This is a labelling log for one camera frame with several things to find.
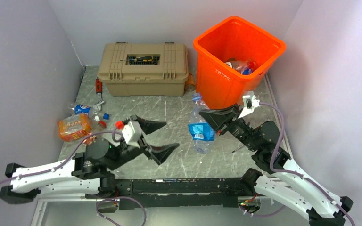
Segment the blue label bottle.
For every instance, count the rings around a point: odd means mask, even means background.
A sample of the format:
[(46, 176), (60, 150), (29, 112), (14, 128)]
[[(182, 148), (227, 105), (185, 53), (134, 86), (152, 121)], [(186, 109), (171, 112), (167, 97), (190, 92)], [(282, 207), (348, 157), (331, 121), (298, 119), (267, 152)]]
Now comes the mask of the blue label bottle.
[(214, 130), (199, 114), (201, 110), (208, 109), (208, 106), (203, 101), (200, 93), (193, 94), (192, 102), (193, 110), (188, 123), (188, 129), (192, 136), (194, 149), (200, 154), (208, 154), (214, 141)]

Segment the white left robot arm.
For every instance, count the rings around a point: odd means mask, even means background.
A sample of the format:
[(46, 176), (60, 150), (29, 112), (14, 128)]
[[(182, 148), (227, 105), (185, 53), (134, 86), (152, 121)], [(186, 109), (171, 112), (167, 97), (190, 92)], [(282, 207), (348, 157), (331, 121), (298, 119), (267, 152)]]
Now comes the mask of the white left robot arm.
[(9, 204), (30, 203), (53, 194), (84, 194), (87, 198), (112, 198), (125, 194), (126, 186), (117, 182), (114, 171), (144, 155), (156, 164), (164, 163), (179, 143), (149, 144), (145, 136), (161, 129), (164, 121), (145, 120), (132, 115), (118, 121), (109, 132), (94, 132), (96, 140), (83, 152), (74, 150), (64, 160), (36, 167), (10, 163), (0, 182), (0, 199)]

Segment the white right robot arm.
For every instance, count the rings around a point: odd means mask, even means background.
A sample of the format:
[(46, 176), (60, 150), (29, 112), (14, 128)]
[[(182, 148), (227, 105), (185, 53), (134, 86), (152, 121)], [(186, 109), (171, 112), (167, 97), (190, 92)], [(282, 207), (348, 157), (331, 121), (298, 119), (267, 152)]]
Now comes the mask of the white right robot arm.
[(246, 195), (258, 193), (273, 198), (284, 207), (294, 210), (305, 218), (311, 226), (343, 226), (348, 220), (355, 225), (349, 215), (353, 200), (338, 196), (327, 190), (309, 176), (288, 152), (281, 148), (284, 126), (267, 121), (253, 129), (243, 117), (259, 106), (273, 108), (284, 122), (281, 111), (274, 105), (260, 102), (255, 105), (235, 104), (220, 110), (201, 110), (199, 115), (205, 119), (217, 135), (232, 134), (254, 154), (256, 165), (268, 174), (286, 183), (276, 183), (255, 169), (248, 169), (241, 178), (241, 190)]

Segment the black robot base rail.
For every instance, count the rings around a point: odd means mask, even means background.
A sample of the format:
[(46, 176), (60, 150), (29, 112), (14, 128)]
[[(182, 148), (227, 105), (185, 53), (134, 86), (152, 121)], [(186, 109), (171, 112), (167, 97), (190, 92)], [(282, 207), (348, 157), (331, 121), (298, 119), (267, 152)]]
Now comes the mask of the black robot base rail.
[(255, 195), (252, 186), (241, 178), (166, 178), (166, 179), (101, 179), (97, 192), (85, 197), (131, 197), (145, 208), (222, 206), (236, 208), (238, 203)]

